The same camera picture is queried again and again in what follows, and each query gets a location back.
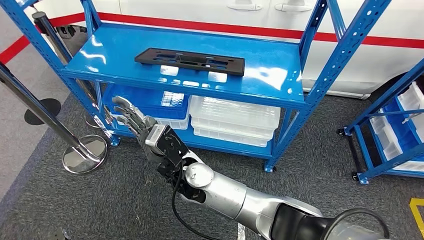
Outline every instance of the white storage bin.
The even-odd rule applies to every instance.
[[[415,171],[424,172],[424,162],[422,161],[407,161],[399,166],[393,168],[400,171]]]
[[[385,116],[373,117],[370,122],[374,133],[378,136],[387,160],[391,160],[403,153],[398,137]]]
[[[415,81],[397,99],[399,99],[400,105],[406,111],[424,109],[424,94]],[[411,120],[415,125],[416,134],[419,136],[421,142],[424,143],[424,113],[413,116]]]
[[[247,145],[265,148],[269,141],[269,139],[267,140],[267,139],[248,137],[243,135],[234,135],[234,134],[223,132],[223,131],[210,130],[210,129],[201,128],[201,127],[193,126],[193,128],[194,128],[193,133],[196,136],[229,141],[233,143],[247,144]]]
[[[270,140],[280,121],[280,108],[211,97],[191,96],[191,125],[239,136]]]
[[[112,114],[112,116],[114,118],[118,116],[123,117],[122,115],[118,115],[118,114]],[[159,124],[169,125],[174,130],[186,130],[189,127],[189,118],[190,118],[190,115],[189,115],[189,111],[187,110],[187,114],[184,119],[169,119],[169,118],[158,118],[158,117],[155,117],[154,119],[156,119],[156,121]]]

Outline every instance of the red stripe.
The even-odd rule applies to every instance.
[[[30,41],[25,36],[21,36],[17,41],[10,45],[6,50],[0,53],[0,62],[7,64],[12,60],[18,53],[20,53],[26,46],[30,44]]]
[[[104,13],[104,12],[99,12],[98,14],[102,20],[106,20],[106,21],[142,24],[142,25],[150,25],[150,26],[157,26],[157,27],[191,29],[191,30],[201,30],[201,31],[211,31],[211,32],[231,33],[231,34],[246,34],[246,35],[254,35],[254,36],[277,37],[277,38],[287,38],[287,39],[301,39],[303,34],[303,31],[290,30],[290,29],[277,29],[277,28],[255,27],[255,26],[239,26],[239,25],[197,22],[197,21],[184,21],[184,20],[164,19],[164,18],[156,18],[156,17]],[[313,39],[315,41],[337,42],[336,35],[334,33],[317,32]],[[424,49],[424,40],[412,39],[412,38],[367,36],[365,40],[362,42],[362,44],[375,45],[375,46]]]

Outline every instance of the chrome stanchion pole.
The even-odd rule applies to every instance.
[[[63,166],[74,174],[88,173],[106,159],[108,145],[98,135],[78,139],[0,62],[0,82],[25,104],[39,119],[54,130],[69,147],[63,153]]]
[[[46,13],[43,11],[38,11],[32,15],[32,18],[34,19],[35,25],[41,30],[43,34],[47,36],[47,39],[55,47],[55,49],[57,49],[57,54],[62,57],[62,59],[65,61],[65,64],[68,64],[72,59],[72,54],[62,41],[61,37],[57,34],[56,30],[53,28],[49,18],[47,18]],[[91,100],[94,107],[99,109],[101,106],[98,105],[97,94],[91,83],[81,79],[76,79],[76,83]],[[87,125],[90,127],[100,129],[92,116],[87,112],[84,115],[84,119],[85,123],[87,123]]]

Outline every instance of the dark gray floor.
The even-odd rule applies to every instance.
[[[248,187],[299,199],[326,216],[354,207],[369,208],[386,220],[392,239],[418,240],[421,234],[409,202],[411,197],[424,198],[422,179],[381,176],[370,185],[358,185],[350,177],[355,169],[352,155],[336,129],[351,122],[368,104],[326,96],[274,173],[265,173],[260,159],[194,151],[214,170]],[[94,133],[84,124],[83,110],[72,96],[63,109],[64,123],[76,135]],[[64,170],[61,156],[66,145],[62,140],[46,137],[44,141],[50,143],[46,153],[41,159],[30,159],[27,165],[32,170],[25,167],[14,184],[16,190],[5,196],[10,202],[16,196],[16,201],[0,227],[0,239],[46,239],[48,232],[59,227],[68,229],[74,240],[201,239],[173,216],[170,187],[133,139],[111,148],[107,162],[87,175]],[[181,201],[177,209],[204,233],[229,240],[237,237],[235,222]],[[354,221],[376,226],[366,217]],[[250,232],[247,235],[247,239],[256,238]]]

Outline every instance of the yellow floor marking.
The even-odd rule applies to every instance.
[[[413,217],[415,218],[416,225],[418,226],[418,229],[421,232],[422,238],[424,239],[424,221],[423,221],[423,218],[421,217],[420,211],[418,211],[418,206],[424,206],[424,199],[411,198],[409,207],[411,208],[411,212]]]

